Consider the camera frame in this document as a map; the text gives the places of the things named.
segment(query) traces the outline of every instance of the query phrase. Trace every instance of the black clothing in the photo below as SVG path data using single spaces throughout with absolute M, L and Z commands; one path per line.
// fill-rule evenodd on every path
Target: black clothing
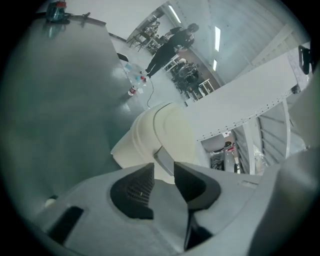
M 149 73 L 147 76 L 149 78 L 152 77 L 156 72 L 158 72 L 159 69 L 161 69 L 162 66 L 167 64 L 170 61 L 170 59 L 173 56 L 175 56 L 175 54 L 175 52 L 173 52 L 173 55 L 170 52 L 168 52 L 168 47 L 166 46 L 166 44 L 161 46 L 155 53 L 153 59 L 151 60 L 149 66 L 146 69 L 146 71 Z
M 190 40 L 190 35 L 187 34 L 185 29 L 181 30 L 181 27 L 175 27 L 171 29 L 170 32 L 173 34 L 173 36 L 170 37 L 168 44 L 172 48 L 182 46 L 188 49 L 195 42 L 194 39 Z
M 181 30 L 181 27 L 175 27 L 170 30 L 172 37 L 170 37 L 167 43 L 164 43 L 158 51 L 155 53 L 146 71 L 149 73 L 147 76 L 153 76 L 162 66 L 167 64 L 170 59 L 176 55 L 175 47 L 182 46 L 189 48 L 193 43 L 194 39 L 190 40 L 190 35 L 187 35 L 186 30 Z

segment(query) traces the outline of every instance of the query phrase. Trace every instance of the plastic bottle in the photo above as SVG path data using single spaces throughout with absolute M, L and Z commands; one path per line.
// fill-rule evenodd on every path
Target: plastic bottle
M 128 73 L 128 78 L 132 84 L 128 94 L 133 96 L 137 92 L 138 88 L 145 83 L 145 77 L 139 73 L 130 71 Z

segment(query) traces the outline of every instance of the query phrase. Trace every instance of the ceiling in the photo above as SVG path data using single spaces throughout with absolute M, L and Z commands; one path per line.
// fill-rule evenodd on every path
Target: ceiling
M 221 85 L 309 40 L 299 21 L 275 0 L 171 0 L 181 24 L 197 23 L 193 51 Z M 215 49 L 215 27 L 221 30 Z M 217 61 L 216 71 L 212 66 Z

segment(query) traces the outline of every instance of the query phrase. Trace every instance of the equipment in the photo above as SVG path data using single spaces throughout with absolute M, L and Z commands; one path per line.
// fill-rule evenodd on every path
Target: equipment
M 65 0 L 49 3 L 45 14 L 47 21 L 52 23 L 69 24 L 70 21 L 67 20 L 65 15 L 66 8 L 67 3 Z

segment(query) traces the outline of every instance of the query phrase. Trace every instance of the white container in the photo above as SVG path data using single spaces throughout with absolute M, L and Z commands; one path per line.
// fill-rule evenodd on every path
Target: white container
M 174 184 L 174 177 L 154 159 L 161 147 L 176 162 L 199 165 L 194 131 L 176 103 L 163 103 L 139 115 L 111 154 L 122 168 L 154 163 L 154 178 Z

